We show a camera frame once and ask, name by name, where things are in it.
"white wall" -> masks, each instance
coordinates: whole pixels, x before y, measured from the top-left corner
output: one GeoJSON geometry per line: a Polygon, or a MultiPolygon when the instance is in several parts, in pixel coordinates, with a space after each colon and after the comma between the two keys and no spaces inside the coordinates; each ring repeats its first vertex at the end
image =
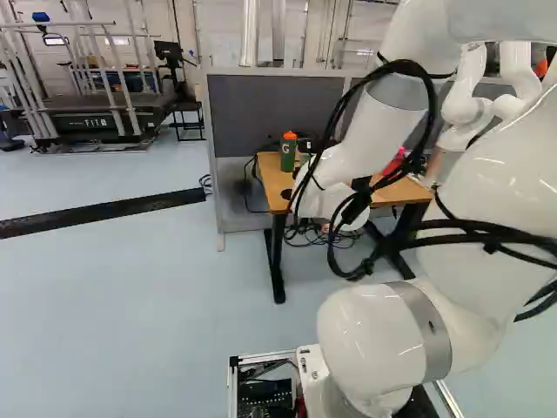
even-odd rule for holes
{"type": "MultiPolygon", "coordinates": [[[[242,31],[242,11],[244,0],[175,0],[180,41],[185,51],[194,50],[198,55],[193,22],[193,1],[197,1],[198,35],[200,52],[204,65],[236,66],[240,51],[242,31]]],[[[91,14],[95,20],[115,20],[115,32],[129,32],[124,12],[123,0],[89,0],[91,14]]],[[[138,3],[131,0],[136,30],[143,25],[138,3]]],[[[305,45],[306,68],[331,68],[330,59],[333,45],[342,35],[346,21],[348,0],[309,0],[307,19],[307,41],[305,45]]],[[[58,0],[17,0],[16,7],[23,12],[23,20],[30,21],[33,11],[46,11],[52,20],[68,21],[58,0]]],[[[176,25],[171,10],[171,0],[144,0],[145,14],[151,33],[161,35],[163,40],[178,41],[176,25]]],[[[286,0],[285,23],[285,65],[299,66],[302,39],[306,25],[306,0],[286,0]]],[[[373,48],[380,44],[395,10],[394,6],[356,1],[348,37],[369,41],[362,48],[373,48]]],[[[72,29],[60,29],[70,39],[72,29]]],[[[63,46],[46,47],[40,35],[29,35],[28,40],[39,70],[49,93],[59,94],[71,91],[64,70],[56,65],[69,61],[63,46]]],[[[139,49],[144,64],[148,64],[143,39],[139,39],[139,49]]],[[[110,49],[100,37],[98,44],[109,65],[113,64],[110,49]]],[[[118,46],[123,64],[136,64],[132,45],[118,46]]],[[[259,60],[272,60],[271,0],[261,0],[261,20],[259,34],[259,60]]],[[[348,52],[345,68],[362,66],[367,57],[348,52]]],[[[192,83],[199,83],[201,71],[186,65],[187,76],[192,83]]]]}

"light blue floor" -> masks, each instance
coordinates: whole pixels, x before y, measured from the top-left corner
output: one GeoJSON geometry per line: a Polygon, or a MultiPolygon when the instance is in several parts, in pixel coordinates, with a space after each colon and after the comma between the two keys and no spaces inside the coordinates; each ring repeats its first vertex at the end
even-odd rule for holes
{"type": "MultiPolygon", "coordinates": [[[[0,154],[36,193],[6,186],[2,215],[193,187],[205,155],[172,141],[124,156],[0,154]],[[40,192],[32,173],[73,181],[40,192]]],[[[363,239],[343,260],[371,248],[363,239]]],[[[212,202],[0,240],[0,416],[225,417],[228,356],[315,342],[319,305],[347,286],[322,247],[287,247],[283,270],[288,299],[275,306],[263,234],[229,234],[216,252],[212,202]]],[[[397,279],[377,270],[367,282],[397,279]]],[[[448,380],[466,416],[554,416],[556,319],[520,324],[481,370],[448,380]]]]}

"black desk frame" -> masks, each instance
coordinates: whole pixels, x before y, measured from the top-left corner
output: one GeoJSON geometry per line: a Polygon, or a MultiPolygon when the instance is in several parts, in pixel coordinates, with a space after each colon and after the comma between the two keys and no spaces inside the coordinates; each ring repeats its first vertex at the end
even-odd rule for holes
{"type": "MultiPolygon", "coordinates": [[[[415,274],[406,261],[400,255],[399,251],[392,248],[390,243],[397,239],[404,239],[410,226],[415,222],[420,222],[429,203],[406,204],[399,221],[394,230],[388,234],[388,239],[379,229],[368,220],[364,225],[366,233],[377,243],[373,250],[372,259],[376,260],[385,257],[389,263],[400,273],[404,280],[415,278],[415,274]]],[[[271,271],[272,296],[277,304],[285,303],[285,282],[282,278],[280,270],[280,261],[282,259],[282,242],[285,236],[286,213],[277,213],[272,215],[272,228],[265,229],[265,244],[267,247],[267,259],[269,261],[269,269],[271,271]]]]}
{"type": "Polygon", "coordinates": [[[174,117],[174,123],[169,124],[168,126],[176,130],[176,139],[178,140],[178,142],[205,140],[205,138],[203,138],[203,129],[205,128],[205,121],[201,114],[201,103],[199,102],[177,103],[174,109],[172,110],[172,116],[174,117]],[[176,120],[177,111],[179,111],[180,115],[182,116],[182,122],[178,122],[176,120]],[[188,111],[195,111],[198,114],[197,122],[184,122],[184,112],[188,112],[188,111]],[[184,131],[199,130],[199,138],[182,139],[180,137],[178,128],[183,128],[184,131]]]}

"gatorade bottle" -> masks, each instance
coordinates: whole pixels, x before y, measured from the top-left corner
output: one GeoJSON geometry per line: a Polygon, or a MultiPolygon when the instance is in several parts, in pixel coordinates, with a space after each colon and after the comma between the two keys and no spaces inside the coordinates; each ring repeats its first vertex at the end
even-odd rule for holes
{"type": "Polygon", "coordinates": [[[285,132],[280,139],[280,170],[283,172],[293,172],[294,162],[296,161],[296,144],[298,135],[292,131],[285,132]]]}

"gray partition panel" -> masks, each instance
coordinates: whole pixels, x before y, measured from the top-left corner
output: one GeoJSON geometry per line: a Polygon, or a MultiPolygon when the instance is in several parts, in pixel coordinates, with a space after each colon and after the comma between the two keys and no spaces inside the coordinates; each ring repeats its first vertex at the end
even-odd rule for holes
{"type": "Polygon", "coordinates": [[[320,134],[344,78],[208,74],[207,84],[215,155],[222,158],[253,155],[289,129],[320,134]]]}

